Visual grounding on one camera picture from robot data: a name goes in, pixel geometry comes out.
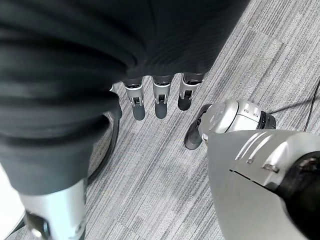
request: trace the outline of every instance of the black joint cap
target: black joint cap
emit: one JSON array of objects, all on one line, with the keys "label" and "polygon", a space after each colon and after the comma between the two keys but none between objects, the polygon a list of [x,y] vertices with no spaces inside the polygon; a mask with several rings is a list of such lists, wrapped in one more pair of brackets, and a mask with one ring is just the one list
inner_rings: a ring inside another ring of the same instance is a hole
[{"label": "black joint cap", "polygon": [[132,111],[136,120],[141,121],[145,118],[146,112],[143,105],[140,106],[139,103],[136,103],[135,106],[132,107]]},{"label": "black joint cap", "polygon": [[186,111],[190,108],[190,106],[191,100],[189,98],[185,97],[184,99],[181,99],[181,97],[179,96],[178,107],[180,110]]},{"label": "black joint cap", "polygon": [[158,119],[164,119],[167,116],[167,104],[164,104],[163,102],[155,104],[154,111]]},{"label": "black joint cap", "polygon": [[261,111],[260,120],[256,129],[276,129],[276,119],[274,116]]}]

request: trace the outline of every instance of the black wire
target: black wire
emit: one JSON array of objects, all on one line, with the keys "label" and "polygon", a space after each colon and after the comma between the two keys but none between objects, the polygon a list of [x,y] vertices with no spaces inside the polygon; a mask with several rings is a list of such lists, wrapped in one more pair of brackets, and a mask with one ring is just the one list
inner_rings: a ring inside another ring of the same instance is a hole
[{"label": "black wire", "polygon": [[[116,144],[118,141],[119,136],[119,126],[120,126],[120,119],[113,119],[113,131],[111,136],[111,141],[108,147],[108,150],[106,151],[102,161],[100,162],[99,166],[94,170],[94,172],[88,177],[87,183],[88,185],[91,185],[95,179],[101,174],[102,170],[105,168],[105,166],[108,164],[111,155],[114,153],[114,150],[116,148]],[[25,226],[25,222],[22,219],[21,222],[18,224],[18,226],[12,231],[11,234],[15,233],[19,229],[23,228]]]},{"label": "black wire", "polygon": [[294,109],[294,108],[297,108],[299,106],[309,104],[311,101],[312,101],[312,99],[300,101],[300,102],[297,102],[297,103],[294,103],[294,104],[291,104],[291,105],[287,105],[287,106],[281,107],[281,108],[279,108],[277,110],[270,111],[268,113],[269,114],[276,114],[276,113],[283,112],[283,111],[288,110],[288,109]]},{"label": "black wire", "polygon": [[304,132],[306,132],[307,129],[308,129],[308,125],[309,125],[309,122],[310,122],[310,119],[311,119],[311,114],[312,114],[312,110],[314,108],[314,104],[315,104],[315,101],[316,101],[316,97],[317,97],[319,86],[320,86],[320,78],[318,80],[318,84],[315,87],[314,95],[313,95],[312,102],[311,102],[310,112],[309,112],[308,118],[306,120],[304,130],[303,130]]},{"label": "black wire", "polygon": [[301,101],[301,102],[297,102],[297,103],[294,103],[294,104],[279,108],[277,110],[269,112],[269,114],[275,114],[275,113],[279,113],[279,112],[282,112],[282,111],[285,111],[285,110],[288,110],[288,109],[294,109],[296,107],[299,107],[301,105],[306,105],[306,104],[311,102],[310,111],[309,111],[308,118],[306,120],[306,123],[305,123],[305,126],[304,126],[304,130],[303,130],[304,132],[306,132],[307,129],[308,129],[308,125],[309,125],[310,119],[311,119],[311,115],[312,115],[312,111],[313,111],[313,108],[314,108],[315,101],[320,99],[320,96],[317,97],[317,93],[318,93],[319,87],[320,87],[320,77],[318,79],[318,84],[315,87],[312,99],[304,100],[304,101]]}]

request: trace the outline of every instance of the floor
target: floor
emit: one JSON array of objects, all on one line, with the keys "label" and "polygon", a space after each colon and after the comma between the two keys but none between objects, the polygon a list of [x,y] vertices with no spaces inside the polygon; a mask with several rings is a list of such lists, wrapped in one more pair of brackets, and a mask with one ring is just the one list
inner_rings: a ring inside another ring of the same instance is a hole
[{"label": "floor", "polygon": [[[87,240],[222,240],[207,176],[203,144],[183,138],[198,109],[226,99],[254,101],[266,112],[308,100],[320,77],[320,1],[252,0],[195,95],[178,109],[175,76],[163,120],[154,114],[152,82],[145,79],[146,117],[133,118],[122,85],[123,117],[111,162],[87,191]],[[275,113],[279,129],[301,131],[310,105]],[[308,131],[320,133],[316,102]],[[110,131],[97,144],[101,160]],[[31,240],[21,229],[9,240]]]}]

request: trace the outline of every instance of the metal joint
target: metal joint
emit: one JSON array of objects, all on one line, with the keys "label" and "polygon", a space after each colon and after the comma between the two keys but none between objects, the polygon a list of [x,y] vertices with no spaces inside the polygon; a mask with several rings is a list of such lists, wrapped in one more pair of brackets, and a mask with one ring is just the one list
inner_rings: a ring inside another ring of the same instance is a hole
[{"label": "metal joint", "polygon": [[133,107],[136,106],[136,104],[139,104],[140,106],[144,105],[144,86],[141,84],[138,87],[127,87],[124,86],[126,90],[126,94],[128,95],[128,98],[130,100],[130,103]]},{"label": "metal joint", "polygon": [[199,81],[198,83],[194,82],[194,84],[188,84],[186,83],[185,76],[183,76],[180,82],[180,98],[189,98],[191,100],[200,84],[201,81]]},{"label": "metal joint", "polygon": [[158,85],[156,83],[153,83],[153,94],[156,104],[159,104],[160,102],[167,104],[170,93],[170,86],[170,83],[166,85]]}]

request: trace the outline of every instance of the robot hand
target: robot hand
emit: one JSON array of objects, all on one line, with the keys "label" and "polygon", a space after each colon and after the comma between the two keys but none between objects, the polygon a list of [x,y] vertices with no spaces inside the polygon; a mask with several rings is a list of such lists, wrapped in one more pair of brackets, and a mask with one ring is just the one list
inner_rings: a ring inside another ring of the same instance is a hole
[{"label": "robot hand", "polygon": [[[182,74],[178,100],[180,110],[186,111],[190,108],[194,94],[205,76],[202,73],[185,72]],[[174,75],[152,76],[154,111],[159,119],[163,119],[167,115],[167,103],[173,78]],[[139,121],[143,120],[145,117],[143,78],[127,79],[123,82],[132,105],[134,118]]]}]

